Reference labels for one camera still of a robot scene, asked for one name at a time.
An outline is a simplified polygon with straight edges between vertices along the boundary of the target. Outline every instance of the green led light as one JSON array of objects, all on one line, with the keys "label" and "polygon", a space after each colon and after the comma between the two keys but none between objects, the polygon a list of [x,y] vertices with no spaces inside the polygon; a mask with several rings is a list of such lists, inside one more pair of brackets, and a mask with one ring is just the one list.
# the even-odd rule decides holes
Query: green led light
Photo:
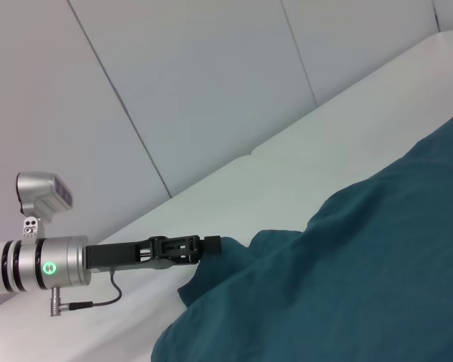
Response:
[{"label": "green led light", "polygon": [[52,262],[46,262],[44,266],[42,266],[42,270],[45,274],[52,275],[57,270],[57,267]]}]

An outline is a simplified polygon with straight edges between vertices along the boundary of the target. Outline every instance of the white surface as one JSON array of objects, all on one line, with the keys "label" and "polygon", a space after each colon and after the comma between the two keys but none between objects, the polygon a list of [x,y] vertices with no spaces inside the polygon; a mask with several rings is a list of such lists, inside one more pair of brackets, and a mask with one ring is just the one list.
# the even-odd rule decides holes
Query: white surface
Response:
[{"label": "white surface", "polygon": [[315,108],[279,0],[72,0],[173,195]]},{"label": "white surface", "polygon": [[437,32],[433,0],[283,0],[321,105]]},{"label": "white surface", "polygon": [[453,30],[453,0],[434,0],[439,28],[444,32]]},{"label": "white surface", "polygon": [[445,32],[362,79],[252,155],[321,177],[339,172],[363,179],[451,117],[453,32]]},{"label": "white surface", "polygon": [[168,199],[65,1],[0,1],[0,241],[21,237],[23,170],[72,190],[48,236],[100,241]]},{"label": "white surface", "polygon": [[[337,150],[335,152],[346,154],[345,160],[353,166],[352,173],[339,164],[320,170],[308,167],[324,157],[325,148],[317,143],[321,152],[311,148],[303,152],[297,143],[301,134],[307,138],[312,131],[302,126],[310,121],[317,124],[320,139],[328,142],[326,135],[339,139],[336,133],[346,131],[341,127],[346,122],[346,115],[342,112],[342,97],[338,97],[302,120],[302,127],[298,124],[290,127],[253,155],[228,164],[106,242],[140,240],[151,235],[219,234],[234,237],[246,245],[261,229],[304,229],[308,219],[329,195],[359,181],[366,173],[370,176],[374,170],[387,166],[398,154],[404,153],[401,149],[406,146],[405,141],[399,148],[400,138],[405,139],[404,133],[409,132],[412,144],[425,136],[429,132],[425,126],[426,114],[433,114],[428,121],[431,129],[453,115],[453,33],[432,37],[394,63],[395,67],[386,66],[375,73],[382,74],[377,81],[372,81],[373,77],[377,79],[372,75],[366,82],[357,84],[356,92],[351,93],[348,102],[355,109],[369,105],[370,112],[360,112],[352,119],[363,127],[367,120],[392,115],[393,118],[382,117],[383,123],[376,126],[385,130],[384,136],[367,139],[361,127],[357,132],[349,133],[348,143],[330,143],[331,148]],[[385,97],[379,96],[390,88],[393,79],[406,76],[406,69],[411,71],[413,65],[440,76],[426,80],[424,72],[414,72],[413,78],[407,77],[403,97],[395,97],[392,101],[389,92]],[[426,87],[438,91],[426,93]],[[420,100],[420,94],[426,97],[425,101]],[[437,97],[444,99],[443,104],[436,102]],[[322,111],[338,107],[339,113],[326,115],[323,113],[326,111]],[[423,109],[422,114],[417,112],[418,107]],[[412,115],[418,121],[395,122],[402,113]],[[322,123],[325,117],[331,117],[331,121]],[[290,133],[287,137],[290,130],[296,130],[294,133],[299,136]],[[290,140],[297,148],[289,148]],[[379,163],[362,155],[359,160],[359,153],[353,152],[350,144],[362,145],[365,154],[374,150],[375,155],[386,152],[389,156],[380,157]],[[332,158],[326,155],[325,160],[325,163],[331,162]],[[178,267],[167,271],[118,273],[118,284],[125,292],[121,302],[107,308],[71,312],[61,318],[48,317],[48,293],[19,295],[0,306],[0,361],[48,362],[50,358],[56,362],[145,360],[161,332],[184,310],[176,289],[185,284],[193,272],[194,267]],[[63,290],[63,298],[67,301],[103,300],[113,297],[114,292],[107,275],[95,275],[91,286]]]}]

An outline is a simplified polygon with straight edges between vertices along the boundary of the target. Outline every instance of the metal bracket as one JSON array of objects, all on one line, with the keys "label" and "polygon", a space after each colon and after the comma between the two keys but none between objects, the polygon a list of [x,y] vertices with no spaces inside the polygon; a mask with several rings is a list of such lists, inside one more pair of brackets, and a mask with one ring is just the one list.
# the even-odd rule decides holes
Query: metal bracket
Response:
[{"label": "metal bracket", "polygon": [[40,219],[34,216],[26,217],[23,221],[22,244],[36,244],[37,240],[44,236],[44,226]]}]

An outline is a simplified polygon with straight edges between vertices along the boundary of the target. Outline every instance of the white wall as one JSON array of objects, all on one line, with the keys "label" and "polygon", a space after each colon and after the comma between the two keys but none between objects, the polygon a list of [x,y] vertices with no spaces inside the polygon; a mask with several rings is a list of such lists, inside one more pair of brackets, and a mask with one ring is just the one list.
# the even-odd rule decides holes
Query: white wall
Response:
[{"label": "white wall", "polygon": [[21,236],[22,170],[72,189],[47,236],[99,241],[168,199],[65,1],[0,0],[0,241]]},{"label": "white wall", "polygon": [[432,0],[71,1],[173,195],[437,31]]},{"label": "white wall", "polygon": [[432,0],[283,0],[318,105],[437,32]]},{"label": "white wall", "polygon": [[453,30],[453,0],[434,0],[442,32]]},{"label": "white wall", "polygon": [[73,0],[173,195],[315,109],[279,0]]}]

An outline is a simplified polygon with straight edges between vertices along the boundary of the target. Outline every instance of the teal fabric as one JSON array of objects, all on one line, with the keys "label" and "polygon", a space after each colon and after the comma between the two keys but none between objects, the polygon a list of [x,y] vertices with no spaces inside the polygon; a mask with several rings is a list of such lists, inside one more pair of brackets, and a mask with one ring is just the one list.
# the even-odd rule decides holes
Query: teal fabric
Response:
[{"label": "teal fabric", "polygon": [[453,361],[453,119],[305,232],[222,245],[153,361]]}]

